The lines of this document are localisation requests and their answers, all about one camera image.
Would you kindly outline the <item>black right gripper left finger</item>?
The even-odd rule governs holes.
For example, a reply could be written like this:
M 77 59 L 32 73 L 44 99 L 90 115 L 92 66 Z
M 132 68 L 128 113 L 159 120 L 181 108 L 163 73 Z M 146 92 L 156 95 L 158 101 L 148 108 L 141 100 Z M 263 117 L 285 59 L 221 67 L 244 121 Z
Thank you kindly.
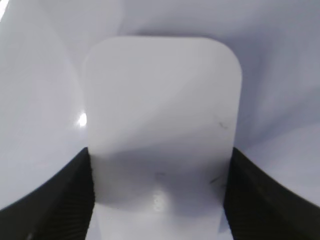
M 51 179 L 0 211 L 2 240 L 84 240 L 95 205 L 88 148 Z

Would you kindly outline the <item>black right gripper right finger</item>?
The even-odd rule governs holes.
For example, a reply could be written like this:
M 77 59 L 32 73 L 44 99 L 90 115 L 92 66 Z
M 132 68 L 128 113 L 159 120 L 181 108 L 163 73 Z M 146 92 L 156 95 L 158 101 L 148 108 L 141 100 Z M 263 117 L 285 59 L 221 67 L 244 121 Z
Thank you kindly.
M 232 151 L 223 207 L 235 240 L 320 238 L 320 208 L 279 184 L 237 148 Z

